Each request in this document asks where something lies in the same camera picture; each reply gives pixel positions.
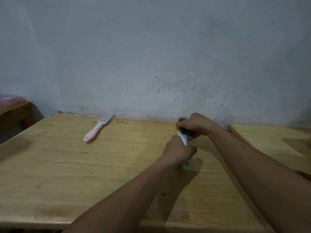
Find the person's left hand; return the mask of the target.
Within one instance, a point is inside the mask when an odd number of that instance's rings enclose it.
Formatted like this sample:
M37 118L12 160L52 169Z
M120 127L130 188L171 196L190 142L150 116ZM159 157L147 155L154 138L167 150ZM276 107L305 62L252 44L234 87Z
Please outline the person's left hand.
M159 159L161 164L164 164L168 167L178 167L180 145L184 145L184 143L180 137L174 135L166 144L163 154Z

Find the person's right hand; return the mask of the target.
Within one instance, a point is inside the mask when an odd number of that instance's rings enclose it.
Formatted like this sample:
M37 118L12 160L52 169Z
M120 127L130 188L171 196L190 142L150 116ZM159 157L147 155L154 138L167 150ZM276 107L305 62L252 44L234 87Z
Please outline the person's right hand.
M219 124L199 113L193 113L190 118L179 118L176 128L188 141L200 136L210 136L223 129Z

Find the light blue hair brush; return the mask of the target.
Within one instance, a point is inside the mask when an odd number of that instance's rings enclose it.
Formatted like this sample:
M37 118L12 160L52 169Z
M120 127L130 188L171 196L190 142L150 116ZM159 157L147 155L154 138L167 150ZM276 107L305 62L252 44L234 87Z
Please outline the light blue hair brush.
M188 146L188 137L192 137L195 134L195 131L186 129L181 127L178 129L178 136L181 138L182 142L185 146ZM191 164L192 156L189 160L182 165L183 170L190 171L190 164Z

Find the person's left forearm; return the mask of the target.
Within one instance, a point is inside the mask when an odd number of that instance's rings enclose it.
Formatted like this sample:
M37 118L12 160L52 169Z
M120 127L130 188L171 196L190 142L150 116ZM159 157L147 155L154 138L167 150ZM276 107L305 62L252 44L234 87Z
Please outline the person's left forearm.
M166 178L184 162L172 153L163 154L134 179L80 215L62 233L120 233L134 229Z

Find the person's right forearm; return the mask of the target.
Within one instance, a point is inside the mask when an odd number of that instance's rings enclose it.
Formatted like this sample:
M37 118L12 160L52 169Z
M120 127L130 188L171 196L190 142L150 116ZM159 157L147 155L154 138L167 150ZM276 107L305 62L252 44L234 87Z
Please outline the person's right forearm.
M222 127L207 129L230 171L278 233L311 233L311 182Z

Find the pink comb cleaning brush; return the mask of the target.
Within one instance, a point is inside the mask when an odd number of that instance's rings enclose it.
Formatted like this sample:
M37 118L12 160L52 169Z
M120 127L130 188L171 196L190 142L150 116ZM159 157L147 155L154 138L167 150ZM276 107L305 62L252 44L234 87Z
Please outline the pink comb cleaning brush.
M89 142L91 141L96 135L97 133L99 132L99 130L107 125L109 123L109 121L114 117L114 114L113 113L105 113L103 114L102 117L99 118L98 122L97 122L97 125L92 129L90 130L83 138L83 141L84 142Z

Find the wooden side table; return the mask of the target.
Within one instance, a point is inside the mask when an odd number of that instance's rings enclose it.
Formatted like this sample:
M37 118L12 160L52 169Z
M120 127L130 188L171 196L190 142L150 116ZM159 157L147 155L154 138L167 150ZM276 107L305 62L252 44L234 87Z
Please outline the wooden side table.
M33 118L33 103L23 101L16 105L0 105L0 131L8 126L18 124L22 130L35 124Z

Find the pink plastic box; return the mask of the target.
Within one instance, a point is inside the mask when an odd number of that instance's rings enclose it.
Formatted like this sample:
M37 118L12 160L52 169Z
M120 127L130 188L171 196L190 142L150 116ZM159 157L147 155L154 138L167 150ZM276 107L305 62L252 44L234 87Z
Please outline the pink plastic box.
M13 106L24 101L27 100L22 96L0 94L0 106Z

